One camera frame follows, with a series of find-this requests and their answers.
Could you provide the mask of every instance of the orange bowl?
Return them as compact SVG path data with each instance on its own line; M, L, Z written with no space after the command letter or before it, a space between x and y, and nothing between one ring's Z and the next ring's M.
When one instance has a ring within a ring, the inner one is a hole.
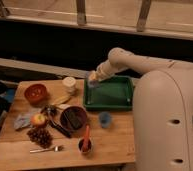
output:
M47 89L43 84L33 84L24 92L25 98L33 105L45 100L47 95Z

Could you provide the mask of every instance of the red apple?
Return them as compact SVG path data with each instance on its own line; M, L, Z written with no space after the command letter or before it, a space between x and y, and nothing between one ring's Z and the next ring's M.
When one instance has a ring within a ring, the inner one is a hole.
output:
M31 117L31 124L33 126L37 127L44 126L46 124L46 121L47 121L46 117L41 113L36 113Z

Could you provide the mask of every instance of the small blue cup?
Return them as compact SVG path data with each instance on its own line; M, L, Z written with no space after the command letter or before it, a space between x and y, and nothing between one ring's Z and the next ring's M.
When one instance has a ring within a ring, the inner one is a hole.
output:
M100 112L99 113L99 122L102 128L108 128L111 124L112 117L109 112Z

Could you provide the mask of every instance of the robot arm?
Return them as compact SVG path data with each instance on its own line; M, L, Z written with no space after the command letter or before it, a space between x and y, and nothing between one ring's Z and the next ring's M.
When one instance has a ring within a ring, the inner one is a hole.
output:
M126 69L144 74L133 96L137 171L193 171L193 63L114 48L93 78Z
M159 68L193 69L193 63L139 56L121 48L113 48L108 54L108 59L97 67L96 78L98 81L102 81L127 69L132 69L139 74L145 74Z

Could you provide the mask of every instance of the red bowl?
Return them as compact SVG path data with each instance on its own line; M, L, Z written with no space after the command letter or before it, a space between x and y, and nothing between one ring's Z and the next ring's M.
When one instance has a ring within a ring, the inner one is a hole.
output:
M81 127L77 128L77 129L72 127L69 120L66 118L66 113L68 114L69 111L74 113L76 118L81 123ZM74 131L84 127L84 125L86 125L86 123L87 123L87 114L86 114L86 111L82 107L70 106L70 107L66 108L65 110L63 110L61 113L60 124L70 132L74 132Z
M46 99L47 95L47 89L43 84L33 84L24 92L24 96L30 104L40 103Z

